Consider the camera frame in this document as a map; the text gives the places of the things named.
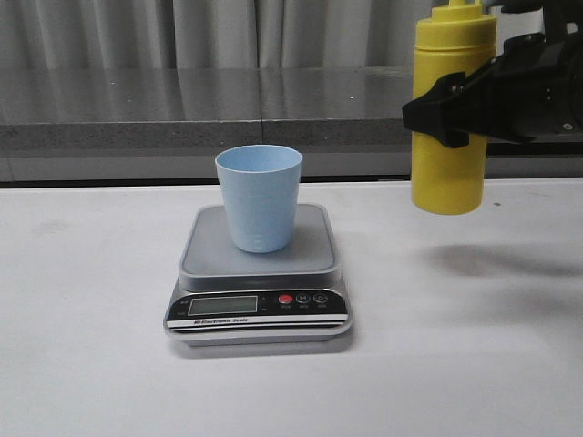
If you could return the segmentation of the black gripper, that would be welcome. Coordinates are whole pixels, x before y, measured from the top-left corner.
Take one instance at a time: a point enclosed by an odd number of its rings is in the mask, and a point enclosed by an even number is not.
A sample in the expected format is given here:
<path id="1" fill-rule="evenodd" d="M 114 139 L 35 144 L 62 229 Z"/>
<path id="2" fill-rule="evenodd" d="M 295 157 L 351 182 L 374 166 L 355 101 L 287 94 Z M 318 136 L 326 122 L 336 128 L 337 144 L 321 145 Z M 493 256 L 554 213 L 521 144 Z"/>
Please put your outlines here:
<path id="1" fill-rule="evenodd" d="M 503 53 L 468 78 L 469 128 L 473 134 L 512 142 L 582 132 L 582 3 L 580 1 L 487 1 L 504 14 L 541 11 L 543 30 L 509 38 Z M 402 108 L 404 127 L 447 148 L 469 145 L 454 127 L 448 106 L 464 72 L 437 79 Z"/>

